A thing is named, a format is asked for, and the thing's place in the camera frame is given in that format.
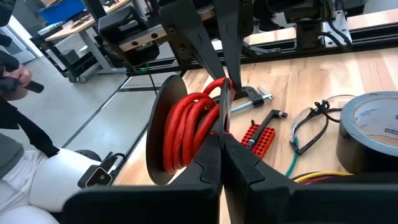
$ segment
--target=white wall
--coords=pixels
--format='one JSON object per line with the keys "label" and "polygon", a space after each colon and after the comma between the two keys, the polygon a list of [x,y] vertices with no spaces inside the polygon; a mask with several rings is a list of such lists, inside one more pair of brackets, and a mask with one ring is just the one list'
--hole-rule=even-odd
{"label": "white wall", "polygon": [[24,43],[29,46],[29,48],[38,56],[41,57],[43,54],[38,50],[38,48],[30,41],[32,37],[25,28],[18,22],[18,20],[11,16],[8,23],[9,27],[19,36],[19,38],[24,41]]}

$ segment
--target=red connector block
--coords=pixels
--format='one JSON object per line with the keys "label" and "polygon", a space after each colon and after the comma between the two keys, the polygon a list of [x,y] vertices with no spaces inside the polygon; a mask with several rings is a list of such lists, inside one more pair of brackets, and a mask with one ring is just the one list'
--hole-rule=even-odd
{"label": "red connector block", "polygon": [[[246,144],[248,143],[250,137],[257,131],[257,129],[259,129],[259,126],[260,126],[259,124],[250,126],[250,128],[248,129],[248,131],[246,132],[241,141],[242,145],[247,146]],[[256,145],[254,146],[254,149],[252,149],[251,152],[260,157],[260,159],[263,159],[274,138],[275,138],[275,129],[271,127],[266,127],[266,129],[262,133],[260,139],[257,141]]]}

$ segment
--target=coiled red cable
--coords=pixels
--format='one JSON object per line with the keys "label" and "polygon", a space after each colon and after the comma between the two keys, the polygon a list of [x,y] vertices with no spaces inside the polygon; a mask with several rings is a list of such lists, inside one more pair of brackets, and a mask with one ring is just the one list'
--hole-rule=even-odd
{"label": "coiled red cable", "polygon": [[[223,84],[226,78],[211,82],[203,93],[191,93],[174,104],[167,115],[163,142],[163,166],[168,174],[189,165],[199,150],[207,132],[214,125],[220,106],[209,94]],[[234,91],[231,85],[231,96]],[[205,119],[195,132],[198,118],[207,112]]]}

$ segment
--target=silver duct tape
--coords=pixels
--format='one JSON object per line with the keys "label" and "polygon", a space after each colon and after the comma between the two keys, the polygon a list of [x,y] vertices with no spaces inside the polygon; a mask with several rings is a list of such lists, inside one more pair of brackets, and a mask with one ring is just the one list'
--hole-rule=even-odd
{"label": "silver duct tape", "polygon": [[358,96],[340,120],[336,153],[348,172],[398,172],[398,92]]}

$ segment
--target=printed label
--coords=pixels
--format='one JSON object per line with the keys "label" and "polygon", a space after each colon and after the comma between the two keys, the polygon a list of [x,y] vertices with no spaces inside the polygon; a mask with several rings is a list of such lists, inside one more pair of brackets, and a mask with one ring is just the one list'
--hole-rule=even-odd
{"label": "printed label", "polygon": [[355,125],[369,136],[385,136],[398,140],[398,98],[370,100],[353,114]]}
{"label": "printed label", "polygon": [[393,130],[393,129],[389,129],[389,128],[386,128],[386,129],[384,130],[384,132],[385,132],[385,133],[391,133],[391,134],[398,135],[398,131]]}

